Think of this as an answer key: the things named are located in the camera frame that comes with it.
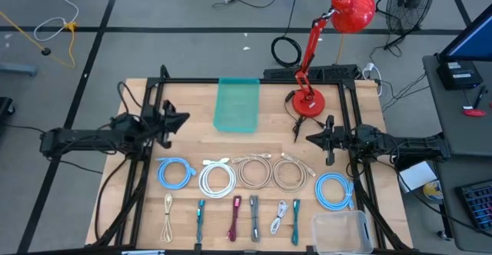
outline clear plastic container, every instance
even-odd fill
[[[215,128],[223,132],[255,132],[258,126],[259,98],[259,79],[219,78]]]
[[[359,210],[315,214],[311,220],[316,251],[324,254],[371,253],[371,230]]]

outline fan grille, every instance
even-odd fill
[[[391,32],[403,35],[418,28],[432,0],[387,0],[386,23]]]

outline lamp base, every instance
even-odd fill
[[[292,107],[299,115],[307,118],[314,118],[323,112],[323,94],[316,89],[313,89],[313,91],[314,98],[312,101],[306,101],[304,99],[304,91],[295,92],[294,98],[292,98]]]

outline lamp shade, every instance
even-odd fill
[[[371,22],[376,12],[374,0],[331,0],[336,12],[333,27],[341,33],[356,33]]]

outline gray floor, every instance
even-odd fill
[[[81,10],[81,26],[99,26],[108,0],[71,0]],[[111,27],[284,27],[292,0],[277,0],[265,9],[236,4],[213,9],[223,0],[117,0],[109,19]],[[249,0],[264,4],[269,0]],[[473,19],[491,0],[463,0]],[[292,27],[309,27],[311,20],[327,10],[329,0],[298,0]],[[56,15],[72,17],[72,8],[60,0],[0,0],[1,10],[20,25],[36,26]],[[0,26],[7,25],[0,19]],[[465,27],[454,0],[434,0],[423,29],[462,29]],[[386,28],[377,16],[370,28]],[[277,68],[270,55],[270,43],[278,34],[268,33],[105,33],[99,53],[81,100],[74,128],[94,128],[113,116],[118,107],[115,85],[126,78],[158,75],[166,64],[172,77],[261,77],[265,68]],[[59,57],[67,58],[70,40],[61,33],[46,45]],[[307,34],[292,34],[301,47]],[[340,35],[322,35],[313,65],[335,61]],[[374,46],[382,45],[386,35],[346,35],[341,64],[356,63],[362,68]],[[400,89],[423,73],[421,58],[444,48],[454,36],[412,35],[400,44],[403,56],[395,58],[376,51],[374,60],[384,80]],[[0,32],[0,61],[36,65],[37,77],[0,74],[0,96],[15,99],[17,113],[13,124],[51,129],[63,125],[91,50],[95,33],[79,32],[74,47],[77,68],[57,65],[17,32]],[[294,55],[289,47],[283,54]],[[389,100],[387,89],[381,103]],[[424,136],[440,131],[429,91],[399,101],[385,113],[387,130],[395,135]],[[0,143],[0,253],[14,253],[27,224],[35,198],[48,167],[38,153],[38,135],[33,131],[6,130]],[[73,153],[67,160],[102,170],[104,156]],[[100,177],[70,166],[60,166],[42,213],[30,251],[81,247],[97,194]],[[404,197],[414,246],[422,251],[463,253],[453,242],[435,237],[442,229],[440,217]]]

